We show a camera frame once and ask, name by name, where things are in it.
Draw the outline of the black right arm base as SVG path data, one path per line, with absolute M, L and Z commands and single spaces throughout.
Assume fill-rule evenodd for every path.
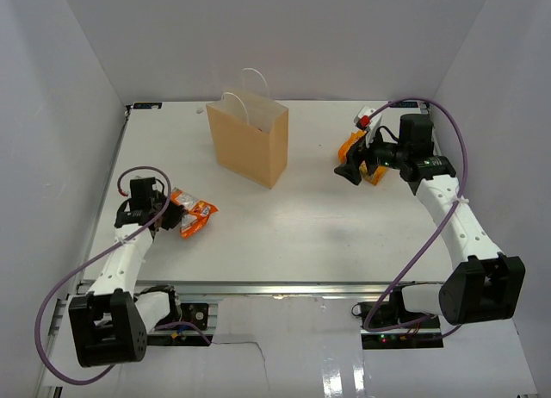
M 423 314 L 406 312 L 402 307 L 384 302 L 369 323 L 370 332 L 363 323 L 374 306 L 373 302 L 357 302 L 350 310 L 361 324 L 361 341 L 364 351 L 390 351 L 443 348 L 440 320 L 416 322 Z

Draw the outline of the orange Fox's candy bag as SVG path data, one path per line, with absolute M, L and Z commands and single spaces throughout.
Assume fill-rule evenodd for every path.
M 208 223 L 211 215 L 219 211 L 212 203 L 178 188 L 171 191 L 170 199 L 176 205 L 184 208 L 184 214 L 180 221 L 180 235 L 183 239 L 188 239 L 198 233 Z

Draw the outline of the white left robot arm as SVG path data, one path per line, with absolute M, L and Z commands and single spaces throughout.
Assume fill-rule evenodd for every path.
M 186 210 L 167 199 L 155 177 L 130 181 L 129 197 L 117 209 L 115 241 L 99 277 L 85 295 L 72 298 L 68 315 L 77 360 L 84 368 L 139 362 L 147 335 L 172 328 L 181 318 L 176 289 L 157 285 L 137 293 L 145 255 L 159 229 L 179 225 Z

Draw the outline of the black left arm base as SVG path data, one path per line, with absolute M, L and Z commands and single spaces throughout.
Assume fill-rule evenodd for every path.
M 146 306 L 144 303 L 137 304 L 137 309 L 143 318 L 146 327 L 150 327 L 148 333 L 148 346 L 200 346 L 208 347 L 212 340 L 212 335 L 207 334 L 209 319 L 211 317 L 211 308 L 207 303 L 181 303 L 180 320 L 191 323 L 202 334 L 198 333 L 192 326 L 176 325 L 169 316 L 166 316 L 163 322 L 157 326 L 170 325 L 160 331 L 155 331 L 152 326 L 152 318 L 158 316 L 154 306 Z

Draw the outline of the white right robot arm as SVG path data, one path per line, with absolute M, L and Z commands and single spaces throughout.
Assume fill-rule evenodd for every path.
M 399 133 L 389 142 L 383 138 L 381 120 L 369 107 L 359 111 L 355 124 L 361 135 L 335 173 L 359 184 L 362 168 L 370 174 L 381 167 L 399 171 L 435 222 L 452 264 L 444 283 L 398 283 L 383 298 L 384 315 L 401 328 L 424 315 L 440 315 L 454 326 L 510 319 L 525 266 L 520 257 L 505 255 L 483 230 L 453 165 L 435 152 L 430 117 L 402 115 Z

